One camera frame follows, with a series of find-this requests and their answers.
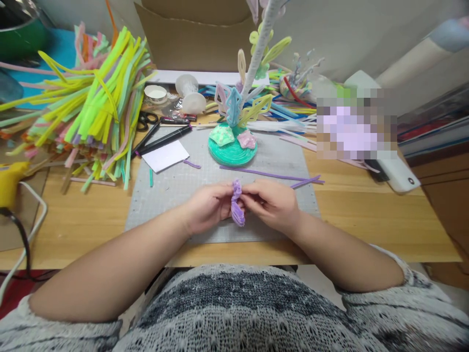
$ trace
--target person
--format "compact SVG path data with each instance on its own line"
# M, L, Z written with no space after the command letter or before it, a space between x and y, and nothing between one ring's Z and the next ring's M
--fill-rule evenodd
M346 311L281 268L203 265L172 276L119 339L119 315L189 237L230 217L232 195L204 186L70 264L1 320L0 351L467 351L469 319L437 286L265 179L238 204L295 242Z

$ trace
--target hand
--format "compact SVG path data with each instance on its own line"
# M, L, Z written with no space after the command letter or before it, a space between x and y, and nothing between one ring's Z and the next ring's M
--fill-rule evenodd
M266 225L291 236L300 220L295 191L281 183L257 179L242 188L240 199L247 209L256 214Z
M182 211L187 219L187 230L190 236L205 232L220 221L231 216L231 182L216 183L199 188L183 205ZM238 200L239 207L244 204Z

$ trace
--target bundle of pipe cleaners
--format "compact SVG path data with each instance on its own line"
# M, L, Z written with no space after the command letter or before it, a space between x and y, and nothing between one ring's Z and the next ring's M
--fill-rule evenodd
M92 169L82 192L93 180L107 178L122 178L127 189L144 83L154 75L143 75L150 64L145 45L146 40L133 38L124 27L109 53L99 54L97 50L97 58L87 62L79 59L82 65L78 69L68 69L40 51L59 78L45 80L39 95L0 105L3 111L25 102L48 104L43 110L0 122L0 127L18 123L3 129L4 135L31 126L22 135L22 143L9 154L25 151L28 158L33 158L41 147L53 156L69 152L66 167L71 167L80 154L87 161L73 174L86 166ZM78 48L77 56L83 58Z

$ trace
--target white card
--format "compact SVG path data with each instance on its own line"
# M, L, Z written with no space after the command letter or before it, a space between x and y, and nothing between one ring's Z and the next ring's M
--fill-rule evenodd
M156 173L188 157L189 153L178 140L142 155L143 160Z

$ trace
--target black cable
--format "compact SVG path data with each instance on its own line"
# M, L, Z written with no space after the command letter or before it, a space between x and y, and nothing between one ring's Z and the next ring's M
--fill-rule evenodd
M23 224L21 223L20 219L18 219L15 214L13 214L8 208L0 208L0 214L6 216L7 218L10 218L10 220L16 225L20 232L21 241L23 242L24 250L26 251L26 278L33 282L44 282L49 280L49 278L39 279L45 274L39 275L38 277L34 277L31 274L31 249L29 247L28 236L26 235L26 231L24 230Z

